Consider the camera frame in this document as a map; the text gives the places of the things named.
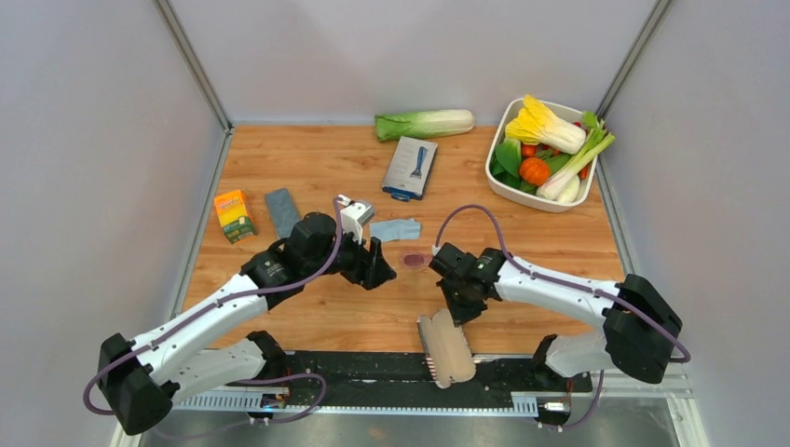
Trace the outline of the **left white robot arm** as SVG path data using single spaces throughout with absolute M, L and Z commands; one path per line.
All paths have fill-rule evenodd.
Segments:
M 333 217 L 310 212 L 291 233 L 253 255 L 219 290 L 182 315 L 131 339 L 116 333 L 100 347 L 97 387 L 128 435 L 155 427 L 173 405 L 233 382 L 278 383 L 283 353 L 265 331 L 219 350 L 207 346 L 262 315 L 322 275 L 339 274 L 373 290 L 397 277 L 381 241 Z

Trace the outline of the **grey glasses case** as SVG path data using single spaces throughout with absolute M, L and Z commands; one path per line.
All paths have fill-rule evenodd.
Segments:
M 287 188 L 265 194 L 265 203 L 278 238 L 288 237 L 301 220 L 292 195 Z

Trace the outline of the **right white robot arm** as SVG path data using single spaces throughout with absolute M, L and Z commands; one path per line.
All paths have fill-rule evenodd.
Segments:
M 529 264 L 494 248 L 475 256 L 451 243 L 433 248 L 430 268 L 439 275 L 452 321 L 478 318 L 490 300 L 535 305 L 581 321 L 590 331 L 550 334 L 534 354 L 531 374 L 552 390 L 568 377 L 617 369 L 659 384 L 678 350 L 681 318 L 646 278 L 594 280 Z

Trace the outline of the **newspaper print pouch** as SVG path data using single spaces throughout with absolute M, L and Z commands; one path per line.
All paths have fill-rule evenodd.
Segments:
M 433 382 L 439 389 L 470 381 L 476 364 L 461 327 L 457 327 L 447 308 L 432 317 L 421 315 L 417 330 Z

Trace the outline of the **pink transparent sunglasses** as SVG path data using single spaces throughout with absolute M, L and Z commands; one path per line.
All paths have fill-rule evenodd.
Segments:
M 411 269 L 419 269 L 427 265 L 430 260 L 431 257 L 425 253 L 409 252 L 403 255 L 402 265 Z

